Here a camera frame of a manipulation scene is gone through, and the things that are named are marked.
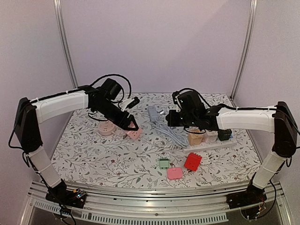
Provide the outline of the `light pink cube socket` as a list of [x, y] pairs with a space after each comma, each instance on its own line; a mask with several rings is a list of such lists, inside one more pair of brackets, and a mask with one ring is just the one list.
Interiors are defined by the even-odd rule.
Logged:
[[137, 131], [133, 131], [133, 130], [125, 131], [125, 134], [134, 141], [136, 141], [140, 137], [141, 133], [142, 133], [141, 128], [139, 128]]

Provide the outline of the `round pink power socket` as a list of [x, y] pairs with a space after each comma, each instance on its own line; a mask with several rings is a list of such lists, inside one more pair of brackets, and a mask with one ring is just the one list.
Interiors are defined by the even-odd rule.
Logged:
[[110, 121], [102, 121], [98, 125], [98, 132], [103, 136], [114, 134], [116, 126]]

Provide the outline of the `green plug adapter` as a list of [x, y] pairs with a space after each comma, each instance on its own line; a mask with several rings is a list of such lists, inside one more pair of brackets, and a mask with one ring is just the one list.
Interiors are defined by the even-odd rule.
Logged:
[[169, 159], [167, 159], [167, 158], [161, 158], [161, 159], [159, 159], [159, 168], [161, 170], [165, 170], [165, 169], [170, 168]]

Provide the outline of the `red cube socket adapter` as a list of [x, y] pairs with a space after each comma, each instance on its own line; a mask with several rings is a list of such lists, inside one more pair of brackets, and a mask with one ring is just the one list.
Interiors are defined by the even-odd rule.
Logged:
[[201, 160], [202, 160], [201, 156], [199, 156], [195, 153], [189, 153], [189, 155], [184, 163], [184, 167], [188, 170], [196, 172], [201, 163]]

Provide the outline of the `pink plug adapter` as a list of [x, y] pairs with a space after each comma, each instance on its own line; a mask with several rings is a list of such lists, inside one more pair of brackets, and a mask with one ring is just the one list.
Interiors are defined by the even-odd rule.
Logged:
[[169, 180], [179, 180], [183, 177], [183, 172], [180, 167], [172, 167], [167, 169], [167, 177]]

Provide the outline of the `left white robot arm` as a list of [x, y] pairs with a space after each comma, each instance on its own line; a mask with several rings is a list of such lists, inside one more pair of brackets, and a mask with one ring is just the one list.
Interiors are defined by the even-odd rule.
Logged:
[[116, 106], [113, 103], [116, 95], [115, 91], [85, 85], [34, 100], [26, 97], [20, 99], [12, 134], [16, 135], [20, 143], [19, 149], [23, 151], [25, 163], [32, 166], [47, 187], [47, 200], [75, 206], [84, 203], [86, 192], [79, 188], [73, 191], [67, 189], [43, 147], [40, 124], [71, 111], [91, 109], [92, 112], [103, 114], [123, 130], [137, 131], [139, 127], [136, 120], [127, 110], [136, 106], [140, 100], [137, 97], [128, 97]]

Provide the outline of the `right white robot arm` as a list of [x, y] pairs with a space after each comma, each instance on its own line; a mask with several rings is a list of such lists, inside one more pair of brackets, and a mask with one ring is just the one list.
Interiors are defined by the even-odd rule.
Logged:
[[[166, 116], [170, 127], [196, 127], [207, 131], [244, 129], [250, 134], [264, 132], [273, 135], [267, 143], [254, 138], [262, 165], [254, 173], [246, 190], [226, 197], [231, 209], [258, 204], [267, 199], [266, 186], [278, 174], [287, 159], [292, 159], [300, 134], [289, 106], [284, 101], [263, 107], [233, 107], [226, 104], [210, 105], [196, 90], [184, 88], [172, 93], [175, 110]], [[263, 154], [262, 147], [269, 149]]]

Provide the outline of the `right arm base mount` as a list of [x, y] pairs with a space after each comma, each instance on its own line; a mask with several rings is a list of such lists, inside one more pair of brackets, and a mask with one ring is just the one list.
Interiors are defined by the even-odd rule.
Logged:
[[264, 191], [241, 191], [226, 196], [226, 203], [230, 209], [241, 209], [242, 216], [247, 220], [258, 219], [261, 212], [266, 209], [267, 196]]

